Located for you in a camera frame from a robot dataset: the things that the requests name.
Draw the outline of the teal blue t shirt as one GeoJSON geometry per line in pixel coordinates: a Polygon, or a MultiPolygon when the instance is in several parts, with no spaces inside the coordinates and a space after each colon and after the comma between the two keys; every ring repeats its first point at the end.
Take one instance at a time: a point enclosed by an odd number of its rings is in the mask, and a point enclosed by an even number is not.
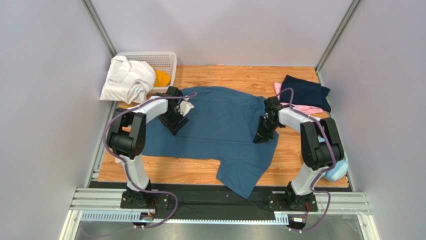
{"type": "Polygon", "coordinates": [[[271,165],[279,135],[254,143],[258,123],[265,113],[265,98],[220,86],[182,89],[193,109],[188,123],[176,135],[160,122],[146,126],[146,143],[142,154],[151,157],[220,161],[216,177],[226,187],[247,199],[257,182],[271,165]]]}

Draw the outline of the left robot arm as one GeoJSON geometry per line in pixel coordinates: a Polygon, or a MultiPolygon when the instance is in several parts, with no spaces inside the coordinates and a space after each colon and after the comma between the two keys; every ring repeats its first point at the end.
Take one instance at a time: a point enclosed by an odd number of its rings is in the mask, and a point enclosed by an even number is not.
{"type": "Polygon", "coordinates": [[[171,194],[152,190],[145,171],[142,152],[146,145],[147,124],[160,120],[172,135],[176,135],[188,122],[188,113],[194,108],[177,87],[170,86],[165,93],[156,93],[147,101],[128,109],[117,108],[107,124],[102,141],[106,150],[118,159],[126,175],[126,189],[122,193],[122,209],[169,209],[171,194]]]}

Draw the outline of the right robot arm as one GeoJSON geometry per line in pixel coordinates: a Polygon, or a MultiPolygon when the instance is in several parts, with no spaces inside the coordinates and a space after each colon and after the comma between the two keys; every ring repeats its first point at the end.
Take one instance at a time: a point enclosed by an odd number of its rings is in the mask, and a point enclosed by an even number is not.
{"type": "Polygon", "coordinates": [[[276,96],[264,101],[264,116],[259,118],[253,143],[272,140],[277,128],[290,127],[300,134],[303,164],[297,176],[283,193],[270,193],[267,198],[272,211],[317,210],[315,186],[320,178],[344,158],[344,149],[334,119],[317,118],[282,105],[276,96]]]}

